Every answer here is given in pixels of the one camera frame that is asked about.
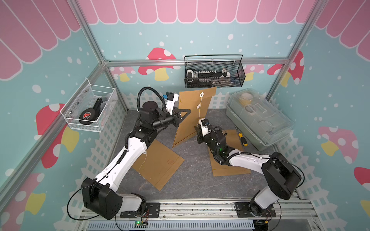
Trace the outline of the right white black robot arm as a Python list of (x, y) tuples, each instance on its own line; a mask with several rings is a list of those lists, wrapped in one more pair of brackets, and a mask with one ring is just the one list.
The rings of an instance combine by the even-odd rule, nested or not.
[(197, 125), (195, 130), (197, 142), (209, 147), (218, 164), (246, 168), (265, 177), (267, 187), (253, 196), (248, 204), (247, 210), (254, 217), (263, 216), (276, 201), (290, 199), (303, 180), (304, 174), (299, 168), (278, 152), (259, 155), (231, 147), (226, 143), (226, 133), (219, 127)]

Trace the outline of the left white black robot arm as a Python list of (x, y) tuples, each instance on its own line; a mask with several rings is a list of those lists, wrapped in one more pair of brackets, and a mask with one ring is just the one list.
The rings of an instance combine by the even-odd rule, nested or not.
[(83, 206), (97, 216), (110, 220), (120, 212), (142, 218), (147, 215), (146, 198), (136, 194), (118, 195), (117, 190), (129, 169), (169, 125), (178, 127), (191, 113), (175, 103), (179, 95), (160, 95), (152, 87), (142, 88), (137, 96), (138, 118), (125, 138), (125, 145), (116, 157), (93, 179), (86, 178), (79, 189)]

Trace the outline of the clear plastic storage box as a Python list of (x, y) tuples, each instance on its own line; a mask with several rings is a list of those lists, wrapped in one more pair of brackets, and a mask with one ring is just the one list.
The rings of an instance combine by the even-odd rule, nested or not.
[(260, 151), (287, 137), (294, 122), (254, 89), (232, 94), (226, 115)]

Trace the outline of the black tape roll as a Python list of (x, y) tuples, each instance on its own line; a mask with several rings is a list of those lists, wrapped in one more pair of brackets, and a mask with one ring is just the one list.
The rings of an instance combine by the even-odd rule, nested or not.
[(88, 108), (84, 110), (79, 117), (79, 122), (83, 125), (90, 125), (95, 121), (96, 121), (96, 112), (93, 108)]

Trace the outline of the green lit circuit board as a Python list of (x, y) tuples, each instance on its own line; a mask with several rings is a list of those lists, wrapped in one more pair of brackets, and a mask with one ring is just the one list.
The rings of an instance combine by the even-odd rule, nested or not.
[(146, 229), (147, 226), (148, 226), (148, 222), (138, 220), (135, 222), (134, 227), (137, 229)]

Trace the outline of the yellow handled screwdriver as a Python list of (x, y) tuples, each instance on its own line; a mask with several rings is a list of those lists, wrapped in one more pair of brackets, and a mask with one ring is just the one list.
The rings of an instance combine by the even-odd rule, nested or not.
[(237, 126), (235, 126), (235, 129), (237, 131), (237, 135), (239, 136), (239, 139), (240, 139), (241, 144), (244, 147), (247, 147), (248, 146), (247, 139), (244, 137), (243, 133), (241, 132), (241, 130)]

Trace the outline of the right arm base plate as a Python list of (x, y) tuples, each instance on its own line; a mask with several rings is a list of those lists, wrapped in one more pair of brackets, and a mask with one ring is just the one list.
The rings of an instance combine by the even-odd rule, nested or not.
[(275, 218), (274, 206), (270, 204), (267, 208), (260, 208), (256, 203), (236, 202), (234, 209), (238, 218)]

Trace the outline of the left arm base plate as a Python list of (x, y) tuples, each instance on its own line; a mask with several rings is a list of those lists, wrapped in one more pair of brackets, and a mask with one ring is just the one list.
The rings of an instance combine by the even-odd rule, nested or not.
[(145, 203), (138, 211), (126, 211), (120, 213), (120, 218), (158, 218), (160, 213), (160, 203)]

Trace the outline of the clear acrylic wall bin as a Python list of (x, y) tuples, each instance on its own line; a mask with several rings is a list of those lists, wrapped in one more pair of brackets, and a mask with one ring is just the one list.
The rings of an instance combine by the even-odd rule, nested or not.
[(117, 101), (115, 88), (85, 80), (60, 113), (72, 130), (102, 132)]

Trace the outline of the aluminium front rail frame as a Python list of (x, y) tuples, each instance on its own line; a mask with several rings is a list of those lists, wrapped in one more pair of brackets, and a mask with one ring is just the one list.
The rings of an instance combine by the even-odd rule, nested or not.
[[(76, 231), (323, 231), (312, 204), (294, 196), (273, 204), (275, 218), (238, 218), (236, 202), (248, 198), (173, 199), (158, 200), (158, 218), (120, 218), (111, 220), (95, 217), (84, 210), (84, 221)], [(146, 229), (135, 228), (136, 221), (148, 222)]]

